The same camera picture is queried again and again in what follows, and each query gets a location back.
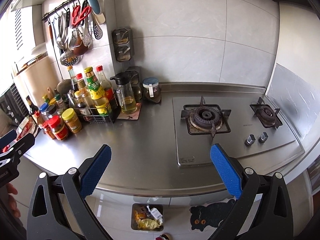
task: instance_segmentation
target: human hand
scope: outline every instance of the human hand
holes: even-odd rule
[[[7,187],[7,192],[9,194],[9,207],[12,209],[13,215],[16,218],[20,218],[21,213],[20,213],[19,209],[17,208],[17,202],[14,199],[14,197],[12,195],[10,195],[10,194],[17,195],[18,190],[11,183],[7,183],[6,187]]]

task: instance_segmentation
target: cat eyes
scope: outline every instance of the cat eyes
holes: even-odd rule
[[[199,224],[199,220],[198,219],[195,220],[195,224],[196,225]],[[203,225],[205,224],[205,220],[204,219],[201,220],[201,224],[203,224]]]

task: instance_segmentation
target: aluminum foil sheet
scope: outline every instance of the aluminum foil sheet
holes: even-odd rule
[[[310,131],[320,112],[320,91],[311,84],[276,64],[267,96],[279,107],[300,140]]]

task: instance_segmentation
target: gas stove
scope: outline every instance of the gas stove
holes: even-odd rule
[[[178,165],[209,164],[219,143],[237,159],[266,153],[296,140],[267,98],[173,98]]]

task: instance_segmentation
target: cooking oil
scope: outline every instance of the cooking oil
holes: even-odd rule
[[[125,97],[123,104],[121,105],[121,110],[125,114],[132,114],[137,110],[136,100],[134,97]]]

